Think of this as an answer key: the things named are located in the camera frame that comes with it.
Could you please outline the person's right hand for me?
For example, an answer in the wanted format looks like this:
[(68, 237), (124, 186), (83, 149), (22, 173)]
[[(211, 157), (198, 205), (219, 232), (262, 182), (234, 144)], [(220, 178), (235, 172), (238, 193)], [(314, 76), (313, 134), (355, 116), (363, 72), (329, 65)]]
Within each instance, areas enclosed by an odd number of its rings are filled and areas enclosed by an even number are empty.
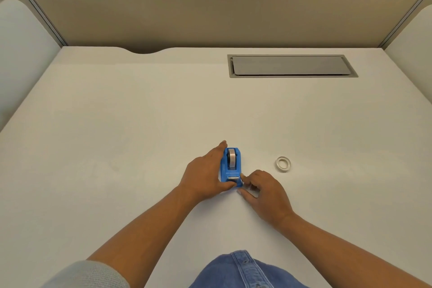
[(255, 213), (274, 229), (280, 231), (294, 215), (289, 197), (283, 186), (266, 171), (255, 170), (250, 175), (241, 174), (246, 189), (258, 198)]

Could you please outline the person's left hand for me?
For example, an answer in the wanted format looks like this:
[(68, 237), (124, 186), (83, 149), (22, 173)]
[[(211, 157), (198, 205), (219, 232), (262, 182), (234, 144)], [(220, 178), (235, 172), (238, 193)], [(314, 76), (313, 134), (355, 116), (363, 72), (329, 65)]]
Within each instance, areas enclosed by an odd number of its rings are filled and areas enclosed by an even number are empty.
[(220, 194), (216, 193), (216, 185), (220, 182), (220, 162), (227, 146), (224, 140), (207, 154), (195, 158), (187, 165), (178, 187), (195, 204)]

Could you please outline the blue tape dispenser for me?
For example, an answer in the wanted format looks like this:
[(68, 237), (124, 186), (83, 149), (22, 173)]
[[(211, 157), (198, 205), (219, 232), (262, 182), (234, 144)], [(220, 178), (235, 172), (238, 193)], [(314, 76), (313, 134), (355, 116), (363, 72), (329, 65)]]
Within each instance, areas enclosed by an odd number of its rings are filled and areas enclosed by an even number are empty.
[(238, 148), (228, 147), (224, 149), (223, 157), (220, 162), (220, 181), (234, 182), (236, 187), (243, 186), (241, 179), (241, 153)]

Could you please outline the person's right forearm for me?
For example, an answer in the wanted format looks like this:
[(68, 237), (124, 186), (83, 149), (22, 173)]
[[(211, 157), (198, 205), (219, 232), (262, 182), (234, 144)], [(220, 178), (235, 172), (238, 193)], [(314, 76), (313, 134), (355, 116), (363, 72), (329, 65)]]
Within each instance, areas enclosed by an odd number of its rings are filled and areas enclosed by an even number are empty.
[(413, 275), (292, 213), (274, 226), (332, 288), (432, 288)]

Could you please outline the person's left forearm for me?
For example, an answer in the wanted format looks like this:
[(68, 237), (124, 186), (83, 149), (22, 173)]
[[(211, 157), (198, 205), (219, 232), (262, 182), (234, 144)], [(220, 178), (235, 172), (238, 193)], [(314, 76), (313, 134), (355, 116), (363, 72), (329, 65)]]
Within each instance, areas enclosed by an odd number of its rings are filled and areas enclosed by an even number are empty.
[(87, 258), (117, 271), (130, 288), (144, 288), (165, 248), (203, 200), (193, 187), (178, 185)]

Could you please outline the clear tape roll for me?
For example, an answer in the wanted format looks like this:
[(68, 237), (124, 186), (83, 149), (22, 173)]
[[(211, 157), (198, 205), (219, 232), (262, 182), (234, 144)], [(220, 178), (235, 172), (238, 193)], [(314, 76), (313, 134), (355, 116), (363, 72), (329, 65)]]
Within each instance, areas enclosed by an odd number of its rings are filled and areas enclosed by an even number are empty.
[(274, 164), (276, 169), (282, 173), (289, 172), (291, 169), (291, 161), (285, 156), (278, 157)]

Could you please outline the blue denim shirt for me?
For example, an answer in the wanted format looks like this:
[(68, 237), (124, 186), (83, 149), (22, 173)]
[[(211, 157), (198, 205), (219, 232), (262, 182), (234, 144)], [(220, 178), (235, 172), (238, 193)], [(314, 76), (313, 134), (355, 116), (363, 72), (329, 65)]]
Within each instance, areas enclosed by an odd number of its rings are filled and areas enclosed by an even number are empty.
[(309, 287), (286, 270), (254, 259), (246, 250), (238, 250), (212, 260), (189, 288)]

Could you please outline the grey sleeve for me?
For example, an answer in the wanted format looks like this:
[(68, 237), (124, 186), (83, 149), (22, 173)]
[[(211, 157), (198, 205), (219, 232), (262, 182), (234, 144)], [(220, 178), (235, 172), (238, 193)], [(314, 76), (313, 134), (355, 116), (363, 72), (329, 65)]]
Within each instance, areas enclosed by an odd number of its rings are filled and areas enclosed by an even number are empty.
[(130, 285), (110, 266), (82, 260), (62, 269), (40, 288), (130, 288)]

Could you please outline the beige desk partition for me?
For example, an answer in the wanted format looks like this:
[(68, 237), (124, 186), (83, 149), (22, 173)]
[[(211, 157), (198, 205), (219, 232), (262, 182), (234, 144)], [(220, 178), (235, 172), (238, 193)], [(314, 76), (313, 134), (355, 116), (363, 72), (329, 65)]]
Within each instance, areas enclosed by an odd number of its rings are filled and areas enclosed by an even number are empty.
[(19, 0), (61, 46), (382, 47), (429, 0)]

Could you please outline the white side panel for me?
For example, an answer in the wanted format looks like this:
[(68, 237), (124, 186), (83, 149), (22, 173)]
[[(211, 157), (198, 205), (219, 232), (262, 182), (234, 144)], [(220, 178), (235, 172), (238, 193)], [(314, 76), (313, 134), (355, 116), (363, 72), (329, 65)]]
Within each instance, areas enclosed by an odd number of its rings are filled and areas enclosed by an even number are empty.
[(432, 5), (421, 10), (385, 52), (432, 103)]
[(24, 3), (0, 2), (0, 131), (60, 50)]

